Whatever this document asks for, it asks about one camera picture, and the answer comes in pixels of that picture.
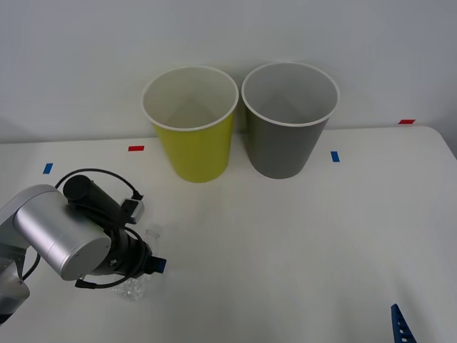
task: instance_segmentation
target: white wall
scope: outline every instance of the white wall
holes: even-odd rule
[[[455,0],[0,0],[0,141],[151,136],[159,72],[265,61],[327,71],[330,128],[417,119],[457,151]]]

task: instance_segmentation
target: silver cylinder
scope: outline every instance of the silver cylinder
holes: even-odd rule
[[[111,246],[103,230],[70,209],[57,190],[28,200],[18,210],[14,226],[66,281],[90,274]]]

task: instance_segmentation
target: black cable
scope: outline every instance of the black cable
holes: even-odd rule
[[[58,189],[60,187],[60,185],[62,184],[62,182],[64,182],[65,180],[67,180],[69,177],[72,177],[73,175],[75,174],[78,174],[78,173],[84,173],[84,172],[96,172],[96,173],[102,173],[102,174],[108,174],[108,175],[111,175],[112,177],[116,177],[117,179],[121,180],[123,183],[125,183],[131,190],[132,192],[134,193],[134,195],[132,196],[132,199],[135,199],[135,200],[141,200],[143,199],[143,197],[140,195],[140,193],[135,189],[135,187],[130,183],[128,182],[127,180],[125,180],[123,177],[119,176],[118,174],[116,173],[113,173],[112,171],[109,171],[109,170],[105,170],[105,169],[98,169],[98,168],[83,168],[83,169],[77,169],[77,170],[74,170],[72,171],[71,173],[68,173],[67,175],[65,175],[64,177],[62,177],[60,179],[59,182],[57,182],[56,184],[56,188]]]
[[[108,175],[111,175],[112,177],[116,177],[117,179],[121,180],[123,183],[125,183],[131,190],[132,192],[134,193],[134,195],[132,196],[132,199],[136,199],[136,200],[142,200],[143,199],[143,196],[140,195],[140,193],[135,189],[135,187],[130,183],[128,182],[127,180],[125,180],[123,177],[121,177],[120,175],[116,174],[116,173],[113,173],[112,171],[109,171],[109,170],[105,170],[105,169],[98,169],[98,168],[83,168],[83,169],[77,169],[77,170],[74,170],[70,173],[68,173],[67,175],[65,175],[64,177],[62,177],[59,182],[57,182],[56,184],[56,189],[59,189],[60,185],[62,184],[62,182],[64,182],[65,180],[67,180],[69,177],[75,175],[75,174],[78,174],[78,173],[83,173],[83,172],[98,172],[98,173],[102,173],[102,174],[108,174]],[[129,231],[131,232],[132,234],[134,234],[136,236],[136,238],[142,242],[143,240],[141,239],[141,237],[132,229],[129,229],[128,227],[124,228],[126,231]],[[35,269],[38,267],[38,263],[40,263],[40,259],[41,259],[41,256],[38,254],[38,252],[36,253],[36,258],[35,258],[35,262],[34,264],[30,267],[30,269],[28,270],[27,273],[25,273],[24,277],[23,277],[23,280],[27,279],[31,273],[33,273],[35,271]]]
[[[39,253],[36,253],[36,258],[34,264],[30,267],[29,271],[25,273],[24,277],[22,278],[24,281],[30,276],[31,273],[38,267],[38,263],[40,263],[41,256]]]

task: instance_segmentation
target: clear plastic bottle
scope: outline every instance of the clear plastic bottle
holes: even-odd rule
[[[141,238],[149,244],[154,255],[158,254],[158,243],[160,234],[152,230],[146,230]],[[113,290],[125,299],[135,302],[144,297],[148,285],[151,281],[152,275],[143,274],[139,278],[130,278],[127,281],[117,285]]]

